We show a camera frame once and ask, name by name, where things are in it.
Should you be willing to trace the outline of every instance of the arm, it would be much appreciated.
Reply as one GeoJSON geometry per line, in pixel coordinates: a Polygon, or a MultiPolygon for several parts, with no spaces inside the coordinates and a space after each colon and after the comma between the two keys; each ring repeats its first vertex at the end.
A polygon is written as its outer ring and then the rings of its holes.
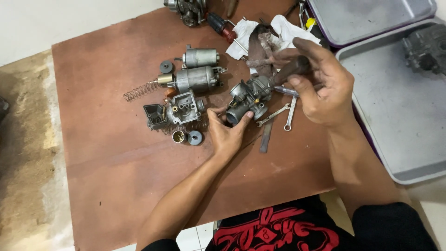
{"type": "Polygon", "coordinates": [[[212,156],[172,188],[155,206],[138,234],[136,250],[160,239],[175,239],[195,212],[218,173],[240,148],[243,132],[254,115],[247,112],[233,128],[219,118],[225,108],[207,110],[209,132],[214,145],[212,156]]]}
{"type": "Polygon", "coordinates": [[[310,59],[314,74],[293,75],[290,84],[302,99],[303,111],[328,131],[331,170],[350,218],[363,205],[409,203],[385,170],[356,122],[351,105],[353,75],[333,54],[315,43],[295,38],[297,49],[285,49],[271,58],[277,68],[297,55],[310,59]],[[313,85],[323,87],[315,91],[313,85]]]}

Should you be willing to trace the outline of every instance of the open-end wrench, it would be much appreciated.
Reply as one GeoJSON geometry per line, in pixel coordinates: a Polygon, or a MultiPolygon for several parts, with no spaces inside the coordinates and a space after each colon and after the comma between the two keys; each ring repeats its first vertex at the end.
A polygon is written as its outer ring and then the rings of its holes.
{"type": "Polygon", "coordinates": [[[286,120],[286,125],[283,127],[285,131],[291,131],[291,120],[293,119],[294,107],[296,107],[297,97],[293,96],[293,101],[291,101],[291,108],[289,109],[288,119],[286,120]]]}
{"type": "Polygon", "coordinates": [[[274,118],[274,117],[277,116],[279,113],[281,113],[281,112],[283,112],[283,111],[285,111],[285,110],[289,110],[289,108],[290,108],[289,105],[290,105],[290,104],[287,103],[287,104],[285,104],[284,107],[282,107],[282,108],[281,108],[280,110],[278,110],[277,112],[275,112],[275,113],[269,115],[266,119],[264,119],[264,120],[262,120],[262,121],[257,121],[257,122],[256,122],[256,123],[258,124],[257,127],[262,127],[262,125],[263,125],[266,121],[268,121],[268,120],[274,118]]]}

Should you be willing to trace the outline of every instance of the dirty hand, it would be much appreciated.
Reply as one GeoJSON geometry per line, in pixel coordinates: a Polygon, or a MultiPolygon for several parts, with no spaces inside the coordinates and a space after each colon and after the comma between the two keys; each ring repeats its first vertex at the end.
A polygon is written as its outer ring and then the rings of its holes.
{"type": "Polygon", "coordinates": [[[254,113],[251,111],[247,112],[236,126],[230,128],[224,125],[226,115],[219,117],[224,111],[226,111],[225,107],[209,108],[207,110],[209,132],[211,133],[212,144],[214,145],[214,154],[232,158],[240,149],[243,132],[254,116],[254,113]]]}
{"type": "Polygon", "coordinates": [[[282,68],[298,55],[310,60],[313,73],[310,76],[292,75],[289,83],[302,99],[303,111],[313,122],[328,127],[354,120],[351,105],[353,75],[334,55],[310,40],[294,38],[296,48],[275,53],[270,60],[276,68],[282,68]]]}

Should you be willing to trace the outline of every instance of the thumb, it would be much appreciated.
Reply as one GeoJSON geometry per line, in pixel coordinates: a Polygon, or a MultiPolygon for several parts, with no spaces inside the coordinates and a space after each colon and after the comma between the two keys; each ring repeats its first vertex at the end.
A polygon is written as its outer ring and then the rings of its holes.
{"type": "Polygon", "coordinates": [[[313,84],[303,76],[291,75],[288,77],[288,82],[299,93],[302,103],[305,106],[316,105],[319,101],[318,94],[314,90],[313,84]]]}
{"type": "Polygon", "coordinates": [[[236,126],[234,126],[234,128],[237,128],[237,130],[243,132],[245,128],[248,126],[253,116],[254,113],[252,111],[246,112],[245,115],[243,115],[242,119],[240,119],[240,122],[236,126]]]}

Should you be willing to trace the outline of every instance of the gray tray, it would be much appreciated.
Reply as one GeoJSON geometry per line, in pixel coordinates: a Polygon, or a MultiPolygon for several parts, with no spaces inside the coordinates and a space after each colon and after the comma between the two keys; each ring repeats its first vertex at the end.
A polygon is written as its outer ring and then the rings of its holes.
{"type": "Polygon", "coordinates": [[[434,0],[307,0],[321,31],[334,47],[433,17],[434,0]]]}
{"type": "Polygon", "coordinates": [[[394,181],[446,175],[446,77],[406,67],[401,39],[429,19],[359,42],[336,58],[355,77],[353,102],[394,181]]]}

